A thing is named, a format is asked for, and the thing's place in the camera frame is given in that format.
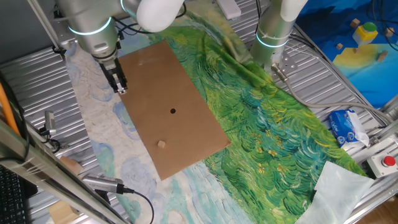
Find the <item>red button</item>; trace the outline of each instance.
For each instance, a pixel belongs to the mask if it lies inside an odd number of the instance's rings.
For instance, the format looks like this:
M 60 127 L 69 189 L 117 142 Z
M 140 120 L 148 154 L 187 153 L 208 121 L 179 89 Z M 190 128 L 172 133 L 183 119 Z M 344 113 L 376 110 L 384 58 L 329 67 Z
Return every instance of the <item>red button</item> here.
M 396 160 L 392 156 L 386 156 L 383 160 L 385 165 L 387 166 L 393 166 L 396 164 Z

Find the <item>emergency stop button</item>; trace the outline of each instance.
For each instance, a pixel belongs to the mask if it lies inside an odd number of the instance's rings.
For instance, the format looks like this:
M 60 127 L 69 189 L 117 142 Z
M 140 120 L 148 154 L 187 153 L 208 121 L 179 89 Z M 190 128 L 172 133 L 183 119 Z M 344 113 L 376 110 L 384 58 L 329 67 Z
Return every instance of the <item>emergency stop button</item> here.
M 392 156 L 386 156 L 381 163 L 385 167 L 390 167 L 396 164 L 396 160 Z

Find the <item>painted fabric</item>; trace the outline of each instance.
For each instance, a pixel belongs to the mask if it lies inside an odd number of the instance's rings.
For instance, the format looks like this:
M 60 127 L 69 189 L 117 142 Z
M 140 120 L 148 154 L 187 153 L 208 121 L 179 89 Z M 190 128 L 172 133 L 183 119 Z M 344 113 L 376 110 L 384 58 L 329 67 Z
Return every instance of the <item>painted fabric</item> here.
M 251 60 L 216 4 L 190 1 L 187 7 L 159 34 L 125 35 L 120 54 L 166 40 L 231 145 L 164 181 L 99 65 L 78 47 L 67 52 L 104 174 L 146 195 L 154 223 L 295 223 L 310 205 L 326 161 L 363 174 L 317 117 Z M 132 221 L 149 222 L 144 199 L 118 199 Z

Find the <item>keyboard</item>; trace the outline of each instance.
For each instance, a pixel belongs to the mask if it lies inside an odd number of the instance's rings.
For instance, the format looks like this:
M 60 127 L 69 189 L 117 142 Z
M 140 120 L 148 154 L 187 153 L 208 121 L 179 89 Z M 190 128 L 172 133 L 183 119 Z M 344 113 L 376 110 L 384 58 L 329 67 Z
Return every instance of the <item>keyboard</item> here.
M 29 223 L 23 183 L 17 174 L 0 166 L 0 223 Z

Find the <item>green fabric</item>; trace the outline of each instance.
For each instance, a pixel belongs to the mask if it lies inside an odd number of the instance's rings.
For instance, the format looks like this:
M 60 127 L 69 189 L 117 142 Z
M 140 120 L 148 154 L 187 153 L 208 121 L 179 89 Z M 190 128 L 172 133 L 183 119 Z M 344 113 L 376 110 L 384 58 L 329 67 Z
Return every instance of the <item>green fabric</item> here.
M 226 21 L 189 6 L 202 14 L 188 11 L 148 37 L 167 41 L 231 140 L 205 164 L 253 222 L 294 223 L 326 161 L 364 175 L 318 118 L 252 61 Z

